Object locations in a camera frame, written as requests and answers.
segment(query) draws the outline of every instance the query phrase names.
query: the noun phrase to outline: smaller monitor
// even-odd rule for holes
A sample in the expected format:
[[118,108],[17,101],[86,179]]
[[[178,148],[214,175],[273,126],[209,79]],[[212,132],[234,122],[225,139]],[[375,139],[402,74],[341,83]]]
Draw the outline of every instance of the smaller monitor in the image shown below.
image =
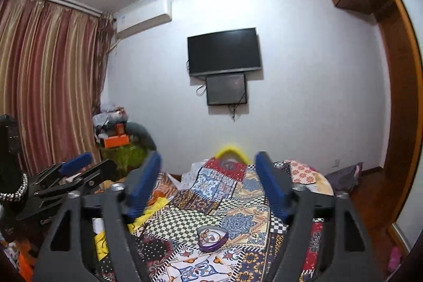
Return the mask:
[[206,77],[207,104],[247,104],[247,82],[244,73]]

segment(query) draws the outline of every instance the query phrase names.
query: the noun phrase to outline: purple bag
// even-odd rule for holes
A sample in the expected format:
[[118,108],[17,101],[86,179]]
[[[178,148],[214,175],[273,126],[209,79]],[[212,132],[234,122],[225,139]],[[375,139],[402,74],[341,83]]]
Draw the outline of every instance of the purple bag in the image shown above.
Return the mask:
[[354,186],[358,184],[362,169],[363,162],[332,172],[325,177],[332,186],[335,195],[337,191],[351,193]]

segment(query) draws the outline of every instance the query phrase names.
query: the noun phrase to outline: orange box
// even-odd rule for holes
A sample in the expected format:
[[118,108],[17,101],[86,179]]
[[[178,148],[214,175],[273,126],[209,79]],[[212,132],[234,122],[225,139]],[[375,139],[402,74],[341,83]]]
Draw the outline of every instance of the orange box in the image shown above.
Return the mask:
[[104,147],[112,148],[118,146],[128,145],[130,143],[130,137],[128,135],[111,136],[104,139]]

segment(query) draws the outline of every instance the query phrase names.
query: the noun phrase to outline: pink object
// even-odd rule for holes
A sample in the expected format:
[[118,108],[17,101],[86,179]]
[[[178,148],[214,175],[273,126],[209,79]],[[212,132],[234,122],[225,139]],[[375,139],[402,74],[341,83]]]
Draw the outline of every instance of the pink object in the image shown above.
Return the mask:
[[391,251],[391,257],[388,263],[388,271],[390,273],[393,273],[395,269],[397,269],[400,263],[401,263],[401,253],[399,252],[399,248],[396,246]]

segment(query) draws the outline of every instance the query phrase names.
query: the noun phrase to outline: yellow arch object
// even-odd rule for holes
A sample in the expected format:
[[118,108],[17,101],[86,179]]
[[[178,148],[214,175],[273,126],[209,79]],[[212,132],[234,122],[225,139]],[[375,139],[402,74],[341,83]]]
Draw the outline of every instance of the yellow arch object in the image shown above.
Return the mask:
[[246,164],[246,165],[252,164],[251,159],[244,152],[242,152],[240,148],[233,146],[233,145],[226,145],[219,152],[217,152],[215,154],[215,157],[220,159],[224,155],[227,155],[227,154],[236,155],[241,160],[241,162]]

